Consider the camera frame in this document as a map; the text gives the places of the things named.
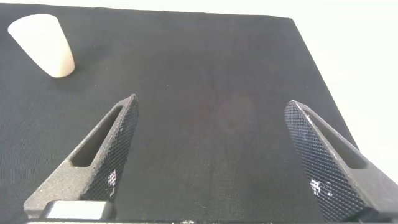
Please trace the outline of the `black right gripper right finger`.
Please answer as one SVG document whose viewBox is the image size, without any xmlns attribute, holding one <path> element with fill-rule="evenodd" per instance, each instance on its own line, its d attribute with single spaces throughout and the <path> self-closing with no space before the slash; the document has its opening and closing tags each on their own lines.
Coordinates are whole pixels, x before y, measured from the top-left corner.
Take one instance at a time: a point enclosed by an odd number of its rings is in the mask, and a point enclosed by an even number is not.
<svg viewBox="0 0 398 224">
<path fill-rule="evenodd" d="M 326 222 L 397 222 L 397 184 L 307 105 L 284 120 Z"/>
</svg>

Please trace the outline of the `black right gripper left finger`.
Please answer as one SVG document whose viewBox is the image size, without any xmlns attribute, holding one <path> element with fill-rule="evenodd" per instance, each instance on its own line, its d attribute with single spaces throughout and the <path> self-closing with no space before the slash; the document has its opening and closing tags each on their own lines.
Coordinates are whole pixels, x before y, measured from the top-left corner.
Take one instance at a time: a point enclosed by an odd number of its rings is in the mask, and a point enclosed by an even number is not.
<svg viewBox="0 0 398 224">
<path fill-rule="evenodd" d="M 113 202 L 139 121 L 137 96 L 116 103 L 24 202 L 30 218 L 56 200 Z"/>
</svg>

